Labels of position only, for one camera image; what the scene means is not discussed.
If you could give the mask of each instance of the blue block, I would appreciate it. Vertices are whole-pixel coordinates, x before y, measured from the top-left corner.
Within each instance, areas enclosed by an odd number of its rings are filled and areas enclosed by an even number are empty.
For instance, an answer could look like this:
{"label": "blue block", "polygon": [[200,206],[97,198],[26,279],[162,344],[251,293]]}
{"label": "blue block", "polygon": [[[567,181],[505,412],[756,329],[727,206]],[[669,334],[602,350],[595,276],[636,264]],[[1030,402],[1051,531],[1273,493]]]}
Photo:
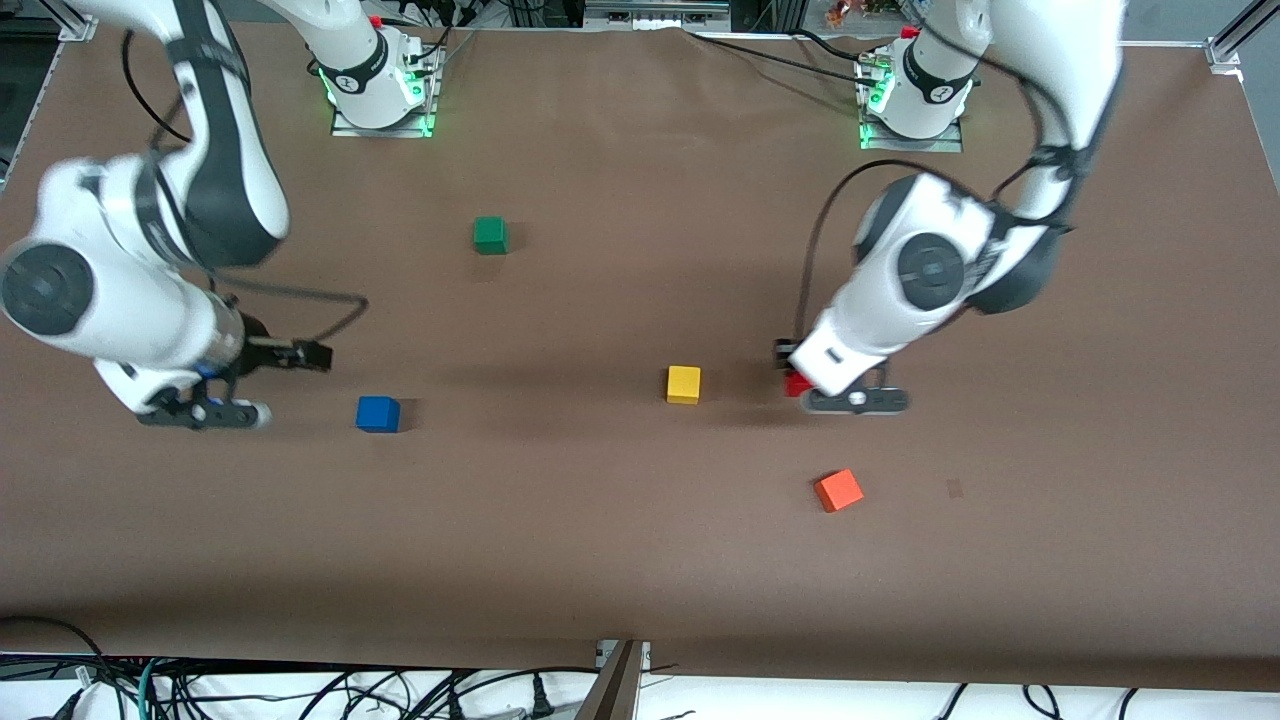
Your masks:
{"label": "blue block", "polygon": [[366,433],[399,432],[399,402],[384,395],[361,396],[356,405],[356,427]]}

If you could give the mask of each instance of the orange block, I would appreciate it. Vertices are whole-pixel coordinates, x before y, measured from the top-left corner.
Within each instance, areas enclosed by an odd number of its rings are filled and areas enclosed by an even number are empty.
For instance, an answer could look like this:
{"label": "orange block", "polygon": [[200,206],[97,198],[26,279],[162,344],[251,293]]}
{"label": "orange block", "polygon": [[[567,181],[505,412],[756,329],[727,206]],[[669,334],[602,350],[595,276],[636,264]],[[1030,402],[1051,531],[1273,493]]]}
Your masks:
{"label": "orange block", "polygon": [[841,470],[827,475],[813,486],[827,512],[844,510],[863,498],[863,488],[858,486],[851,470]]}

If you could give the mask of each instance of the green block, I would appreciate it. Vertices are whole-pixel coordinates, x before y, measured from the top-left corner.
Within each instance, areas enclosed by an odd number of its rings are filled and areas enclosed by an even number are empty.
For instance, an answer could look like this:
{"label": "green block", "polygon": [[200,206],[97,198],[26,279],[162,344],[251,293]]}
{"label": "green block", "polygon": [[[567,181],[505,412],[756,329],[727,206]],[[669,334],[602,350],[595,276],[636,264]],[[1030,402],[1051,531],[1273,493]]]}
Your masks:
{"label": "green block", "polygon": [[511,251],[507,242],[507,223],[502,218],[476,218],[472,240],[476,243],[476,252],[481,255],[506,255]]}

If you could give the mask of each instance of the tabletop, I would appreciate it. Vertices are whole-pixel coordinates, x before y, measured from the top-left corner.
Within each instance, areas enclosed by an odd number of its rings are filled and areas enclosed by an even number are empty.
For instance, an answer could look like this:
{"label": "tabletop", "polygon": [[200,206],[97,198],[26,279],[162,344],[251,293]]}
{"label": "tabletop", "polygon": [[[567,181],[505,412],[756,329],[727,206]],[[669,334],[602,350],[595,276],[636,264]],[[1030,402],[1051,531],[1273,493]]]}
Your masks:
{"label": "tabletop", "polygon": [[[236,29],[293,218],[252,277],[372,309],[330,374],[241,383],[275,415],[256,433],[143,428],[0,324],[0,610],[132,655],[516,666],[634,635],[689,673],[1280,685],[1280,206],[1201,50],[1125,50],[1039,300],[896,356],[908,413],[831,418],[782,395],[772,343],[823,197],[887,156],[847,85],[680,31],[480,32],[435,137],[333,138],[291,28]],[[47,165],[143,147],[118,38],[63,53],[0,245]],[[979,188],[1033,129],[983,81],[964,152],[911,156]],[[819,302],[877,173],[827,224]],[[513,252],[475,254],[480,215]],[[340,311],[242,307],[285,336]],[[664,402],[668,365],[703,368],[703,402]],[[406,432],[355,429],[361,395],[404,398]],[[812,484],[842,468],[865,500],[828,515]]]}

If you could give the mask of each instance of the plug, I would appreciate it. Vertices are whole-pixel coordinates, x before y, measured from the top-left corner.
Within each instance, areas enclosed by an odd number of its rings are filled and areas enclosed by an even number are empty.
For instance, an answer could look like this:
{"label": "plug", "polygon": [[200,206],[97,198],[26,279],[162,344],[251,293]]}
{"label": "plug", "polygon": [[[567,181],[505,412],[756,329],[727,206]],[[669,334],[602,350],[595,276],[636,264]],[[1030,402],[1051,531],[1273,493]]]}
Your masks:
{"label": "plug", "polygon": [[458,702],[457,687],[453,684],[449,685],[449,720],[467,720],[462,712],[462,703]]}
{"label": "plug", "polygon": [[547,688],[543,687],[543,676],[534,673],[534,711],[529,715],[532,720],[549,717],[556,714],[556,707],[547,701]]}

